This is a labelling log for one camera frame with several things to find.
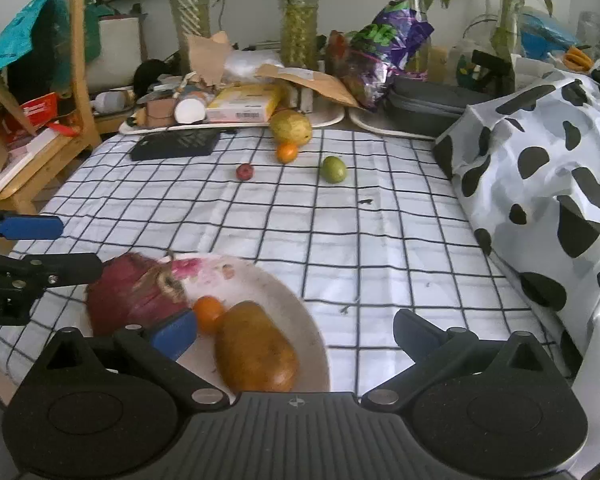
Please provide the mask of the white floral plate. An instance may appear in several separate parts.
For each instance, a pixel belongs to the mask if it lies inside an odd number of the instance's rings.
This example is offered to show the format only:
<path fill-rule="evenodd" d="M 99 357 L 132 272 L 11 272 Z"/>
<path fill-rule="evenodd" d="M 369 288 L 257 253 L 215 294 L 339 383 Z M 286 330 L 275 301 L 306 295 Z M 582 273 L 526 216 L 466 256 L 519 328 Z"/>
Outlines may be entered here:
<path fill-rule="evenodd" d="M 175 277 L 184 287 L 189 310 L 202 296 L 218 298 L 225 313 L 243 301 L 260 304 L 297 353 L 299 373 L 290 391 L 329 390 L 329 365 L 320 331 L 303 302 L 272 274 L 231 256 L 185 254 L 157 261 L 171 263 Z M 214 340 L 215 334 L 205 335 L 197 328 L 195 342 L 177 361 L 212 385 L 234 394 L 216 369 Z"/>

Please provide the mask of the small red fruit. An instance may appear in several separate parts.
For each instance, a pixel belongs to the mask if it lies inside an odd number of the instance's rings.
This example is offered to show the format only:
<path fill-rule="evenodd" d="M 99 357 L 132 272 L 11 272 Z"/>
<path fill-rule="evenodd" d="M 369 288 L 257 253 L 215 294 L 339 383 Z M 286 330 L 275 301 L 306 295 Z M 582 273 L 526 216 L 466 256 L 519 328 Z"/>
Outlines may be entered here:
<path fill-rule="evenodd" d="M 250 164 L 241 164 L 236 168 L 236 177 L 241 181 L 249 181 L 254 174 L 254 168 Z"/>

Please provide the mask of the purple snack bag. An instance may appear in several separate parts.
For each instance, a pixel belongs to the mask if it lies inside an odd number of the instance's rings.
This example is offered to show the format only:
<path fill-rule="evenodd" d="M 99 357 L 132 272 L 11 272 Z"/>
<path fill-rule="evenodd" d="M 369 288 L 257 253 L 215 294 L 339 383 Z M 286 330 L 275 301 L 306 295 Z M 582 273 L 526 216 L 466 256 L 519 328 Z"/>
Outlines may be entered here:
<path fill-rule="evenodd" d="M 433 32 L 426 15 L 408 0 L 391 1 L 353 36 L 330 34 L 326 73 L 340 79 L 359 106 L 376 110 Z"/>

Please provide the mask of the brown padded envelope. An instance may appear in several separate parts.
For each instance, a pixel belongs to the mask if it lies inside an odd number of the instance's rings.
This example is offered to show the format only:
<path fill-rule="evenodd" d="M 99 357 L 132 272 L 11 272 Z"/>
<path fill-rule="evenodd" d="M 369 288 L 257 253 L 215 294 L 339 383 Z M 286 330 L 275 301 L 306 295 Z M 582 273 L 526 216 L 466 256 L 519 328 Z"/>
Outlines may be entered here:
<path fill-rule="evenodd" d="M 329 101 L 345 107 L 359 108 L 358 101 L 352 96 L 343 82 L 329 74 L 298 67 L 278 67 L 263 64 L 256 71 L 257 77 L 279 79 L 309 88 Z"/>

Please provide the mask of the grey zip case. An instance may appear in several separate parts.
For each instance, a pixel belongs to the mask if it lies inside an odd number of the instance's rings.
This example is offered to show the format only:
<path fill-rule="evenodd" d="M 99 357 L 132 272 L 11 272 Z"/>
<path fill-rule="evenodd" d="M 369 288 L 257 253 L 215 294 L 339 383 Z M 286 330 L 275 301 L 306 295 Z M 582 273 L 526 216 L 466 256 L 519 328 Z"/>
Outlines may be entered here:
<path fill-rule="evenodd" d="M 399 130 L 436 138 L 462 117 L 466 107 L 490 99 L 460 87 L 398 77 L 389 88 L 385 110 Z"/>

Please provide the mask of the red dragon fruit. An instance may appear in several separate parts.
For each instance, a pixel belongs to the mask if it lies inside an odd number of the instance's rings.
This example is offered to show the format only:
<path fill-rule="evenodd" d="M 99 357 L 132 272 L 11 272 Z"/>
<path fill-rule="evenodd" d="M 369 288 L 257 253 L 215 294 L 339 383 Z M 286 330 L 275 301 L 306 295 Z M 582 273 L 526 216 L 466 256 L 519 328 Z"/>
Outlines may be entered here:
<path fill-rule="evenodd" d="M 86 286 L 85 307 L 93 335 L 108 336 L 130 324 L 153 326 L 188 309 L 188 300 L 171 263 L 127 252 Z"/>

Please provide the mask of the white oval tray right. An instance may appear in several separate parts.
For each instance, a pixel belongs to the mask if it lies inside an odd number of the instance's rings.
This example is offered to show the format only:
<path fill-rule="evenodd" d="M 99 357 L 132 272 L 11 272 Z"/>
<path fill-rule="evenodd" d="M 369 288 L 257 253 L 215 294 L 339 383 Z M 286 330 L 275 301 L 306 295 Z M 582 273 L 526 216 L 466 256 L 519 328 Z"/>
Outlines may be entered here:
<path fill-rule="evenodd" d="M 347 114 L 353 125 L 365 131 L 378 134 L 378 136 L 394 136 L 395 138 L 430 142 L 434 140 L 434 136 L 425 136 L 424 134 L 399 129 L 382 110 L 379 112 L 369 112 L 368 110 L 349 107 Z"/>

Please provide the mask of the white cylinder jar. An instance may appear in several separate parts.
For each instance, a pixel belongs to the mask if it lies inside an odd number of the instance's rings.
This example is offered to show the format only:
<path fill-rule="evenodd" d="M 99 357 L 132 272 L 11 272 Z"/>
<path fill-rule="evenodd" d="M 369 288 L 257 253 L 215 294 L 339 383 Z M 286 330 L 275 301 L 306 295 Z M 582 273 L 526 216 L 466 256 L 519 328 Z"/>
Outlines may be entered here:
<path fill-rule="evenodd" d="M 174 119 L 179 125 L 203 122 L 207 115 L 207 103 L 198 96 L 181 99 L 174 107 Z"/>

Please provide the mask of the yellow medicine box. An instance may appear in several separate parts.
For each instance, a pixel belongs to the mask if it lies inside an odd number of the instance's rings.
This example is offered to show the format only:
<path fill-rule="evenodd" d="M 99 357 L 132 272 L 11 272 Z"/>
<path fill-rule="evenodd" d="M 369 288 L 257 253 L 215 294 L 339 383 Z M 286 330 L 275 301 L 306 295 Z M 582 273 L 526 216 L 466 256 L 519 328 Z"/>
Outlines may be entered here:
<path fill-rule="evenodd" d="M 268 122 L 283 97 L 277 84 L 241 84 L 222 90 L 208 105 L 208 122 Z"/>

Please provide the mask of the small tangerine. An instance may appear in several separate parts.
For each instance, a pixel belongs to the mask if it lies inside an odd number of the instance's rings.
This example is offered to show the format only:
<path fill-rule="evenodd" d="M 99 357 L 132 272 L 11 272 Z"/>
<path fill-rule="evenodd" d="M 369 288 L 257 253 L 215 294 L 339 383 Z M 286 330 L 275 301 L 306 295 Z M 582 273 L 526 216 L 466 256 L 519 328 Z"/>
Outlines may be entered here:
<path fill-rule="evenodd" d="M 193 303 L 192 310 L 196 316 L 198 330 L 202 334 L 213 336 L 225 313 L 224 304 L 213 296 L 202 296 Z"/>
<path fill-rule="evenodd" d="M 293 162 L 298 154 L 298 146 L 290 142 L 279 143 L 275 153 L 277 160 L 283 165 Z"/>

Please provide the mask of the glass vase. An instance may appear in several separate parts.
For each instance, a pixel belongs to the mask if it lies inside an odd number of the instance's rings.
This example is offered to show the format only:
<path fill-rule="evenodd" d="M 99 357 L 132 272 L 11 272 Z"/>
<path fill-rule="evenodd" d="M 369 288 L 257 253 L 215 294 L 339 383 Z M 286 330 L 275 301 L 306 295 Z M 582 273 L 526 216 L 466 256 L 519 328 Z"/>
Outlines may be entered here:
<path fill-rule="evenodd" d="M 209 37 L 210 0 L 169 0 L 178 37 L 178 54 L 182 74 L 189 72 L 189 36 Z"/>
<path fill-rule="evenodd" d="M 317 13 L 320 0 L 278 0 L 282 12 L 280 58 L 286 66 L 317 68 Z"/>

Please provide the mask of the teal plastic bag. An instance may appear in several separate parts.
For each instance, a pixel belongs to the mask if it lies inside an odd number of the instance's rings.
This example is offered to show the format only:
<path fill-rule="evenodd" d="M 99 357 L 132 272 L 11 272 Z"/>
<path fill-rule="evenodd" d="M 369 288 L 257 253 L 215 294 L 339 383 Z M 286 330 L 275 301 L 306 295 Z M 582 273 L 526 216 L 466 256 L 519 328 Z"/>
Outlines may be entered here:
<path fill-rule="evenodd" d="M 32 30 L 47 0 L 31 0 L 0 33 L 0 73 L 31 52 Z"/>

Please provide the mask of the glass vase left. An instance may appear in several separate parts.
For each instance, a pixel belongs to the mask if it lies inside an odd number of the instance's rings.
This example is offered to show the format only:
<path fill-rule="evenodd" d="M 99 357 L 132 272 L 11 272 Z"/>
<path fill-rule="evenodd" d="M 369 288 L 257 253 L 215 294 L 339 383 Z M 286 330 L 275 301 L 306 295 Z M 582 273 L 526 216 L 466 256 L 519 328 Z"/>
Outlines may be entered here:
<path fill-rule="evenodd" d="M 210 0 L 169 0 L 178 37 L 178 54 L 182 74 L 189 72 L 189 36 L 209 37 Z"/>

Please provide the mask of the brown mango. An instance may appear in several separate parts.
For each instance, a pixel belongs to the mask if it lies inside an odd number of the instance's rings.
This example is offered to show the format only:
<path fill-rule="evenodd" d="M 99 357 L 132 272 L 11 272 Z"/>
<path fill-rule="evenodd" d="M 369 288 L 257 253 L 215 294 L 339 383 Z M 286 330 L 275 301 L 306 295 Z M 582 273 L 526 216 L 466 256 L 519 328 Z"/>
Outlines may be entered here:
<path fill-rule="evenodd" d="M 222 316 L 214 356 L 224 384 L 235 394 L 289 392 L 299 373 L 294 347 L 253 301 L 236 304 Z"/>

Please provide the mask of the green lime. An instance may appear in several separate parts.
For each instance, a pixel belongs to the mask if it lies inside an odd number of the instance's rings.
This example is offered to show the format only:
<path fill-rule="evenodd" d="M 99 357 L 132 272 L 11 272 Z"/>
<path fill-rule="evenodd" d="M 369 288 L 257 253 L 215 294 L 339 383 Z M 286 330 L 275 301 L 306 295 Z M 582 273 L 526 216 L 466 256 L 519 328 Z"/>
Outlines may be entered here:
<path fill-rule="evenodd" d="M 347 165 L 336 156 L 326 157 L 321 166 L 321 176 L 328 183 L 337 184 L 347 179 Z"/>

